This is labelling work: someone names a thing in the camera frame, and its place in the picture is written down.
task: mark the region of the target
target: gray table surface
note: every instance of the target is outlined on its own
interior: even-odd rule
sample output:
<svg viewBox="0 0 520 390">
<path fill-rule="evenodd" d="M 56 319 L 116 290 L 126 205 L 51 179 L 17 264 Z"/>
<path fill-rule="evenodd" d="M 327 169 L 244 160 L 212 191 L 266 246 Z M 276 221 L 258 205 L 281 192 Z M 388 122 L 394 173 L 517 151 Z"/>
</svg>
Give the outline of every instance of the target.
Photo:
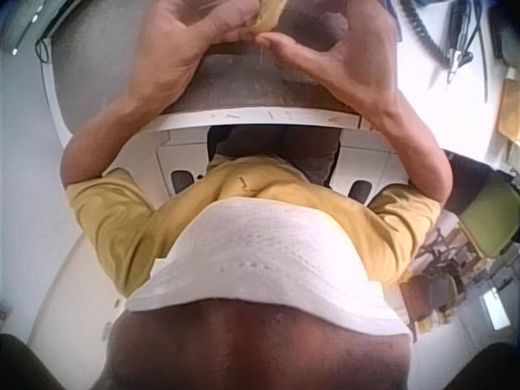
<svg viewBox="0 0 520 390">
<path fill-rule="evenodd" d="M 84 0 L 52 36 L 56 93 L 71 132 L 126 89 L 148 3 Z M 326 50 L 337 42 L 340 29 L 317 15 L 315 3 L 291 0 L 277 29 L 316 50 Z M 243 106 L 352 112 L 306 76 L 280 69 L 268 50 L 241 42 L 212 46 L 186 93 L 166 113 Z"/>
</svg>

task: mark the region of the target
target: hand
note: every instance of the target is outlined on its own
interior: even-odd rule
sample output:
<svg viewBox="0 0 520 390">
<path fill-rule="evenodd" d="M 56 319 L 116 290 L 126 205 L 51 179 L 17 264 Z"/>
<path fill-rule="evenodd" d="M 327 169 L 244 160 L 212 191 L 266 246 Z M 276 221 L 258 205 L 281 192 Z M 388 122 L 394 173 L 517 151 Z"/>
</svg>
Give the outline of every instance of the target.
<svg viewBox="0 0 520 390">
<path fill-rule="evenodd" d="M 277 32 L 255 41 L 376 124 L 399 105 L 395 20 L 378 0 L 328 0 L 318 6 L 346 18 L 344 37 L 330 51 L 320 53 Z"/>
<path fill-rule="evenodd" d="M 258 0 L 152 0 L 141 26 L 129 94 L 162 111 L 186 90 L 212 43 L 244 38 Z"/>
</svg>

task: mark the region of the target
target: yellow shirt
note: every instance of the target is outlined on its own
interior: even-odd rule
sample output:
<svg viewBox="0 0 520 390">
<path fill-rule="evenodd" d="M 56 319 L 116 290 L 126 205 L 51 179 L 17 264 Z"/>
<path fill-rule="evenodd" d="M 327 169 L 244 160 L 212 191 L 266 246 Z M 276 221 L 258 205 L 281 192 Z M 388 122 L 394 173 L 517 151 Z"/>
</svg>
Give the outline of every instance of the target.
<svg viewBox="0 0 520 390">
<path fill-rule="evenodd" d="M 385 189 L 365 207 L 268 157 L 217 157 L 202 180 L 159 210 L 123 170 L 70 185 L 67 195 L 103 270 L 126 297 L 149 279 L 155 259 L 167 256 L 188 224 L 221 199 L 272 199 L 329 214 L 349 235 L 369 278 L 383 284 L 399 279 L 440 214 L 438 202 L 405 185 Z"/>
</svg>

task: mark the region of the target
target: person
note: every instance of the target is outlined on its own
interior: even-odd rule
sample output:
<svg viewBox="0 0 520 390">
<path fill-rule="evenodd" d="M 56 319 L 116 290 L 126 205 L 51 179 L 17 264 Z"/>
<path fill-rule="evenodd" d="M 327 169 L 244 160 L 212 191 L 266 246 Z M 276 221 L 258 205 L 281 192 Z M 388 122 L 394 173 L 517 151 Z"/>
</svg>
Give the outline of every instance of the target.
<svg viewBox="0 0 520 390">
<path fill-rule="evenodd" d="M 194 19 L 188 1 L 153 0 L 128 90 L 74 135 L 61 166 L 84 234 L 128 298 L 94 388 L 406 388 L 410 332 L 382 286 L 414 258 L 452 174 L 397 87 L 395 20 L 378 0 L 332 3 L 348 27 L 328 52 L 278 32 L 253 39 L 367 118 L 411 184 L 365 207 L 323 186 L 338 131 L 283 126 L 233 128 L 206 176 L 158 210 L 126 171 L 103 175 L 179 99 L 208 47 L 248 39 L 259 11 L 229 0 Z"/>
</svg>

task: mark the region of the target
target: white cloth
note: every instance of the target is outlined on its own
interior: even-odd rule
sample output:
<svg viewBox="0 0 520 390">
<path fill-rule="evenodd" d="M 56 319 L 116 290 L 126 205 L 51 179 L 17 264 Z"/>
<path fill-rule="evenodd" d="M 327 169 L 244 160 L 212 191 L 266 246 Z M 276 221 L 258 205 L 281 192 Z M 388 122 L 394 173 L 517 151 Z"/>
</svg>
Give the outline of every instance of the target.
<svg viewBox="0 0 520 390">
<path fill-rule="evenodd" d="M 279 201 L 234 197 L 208 206 L 127 308 L 208 298 L 290 306 L 370 335 L 410 333 L 341 226 L 322 211 Z"/>
</svg>

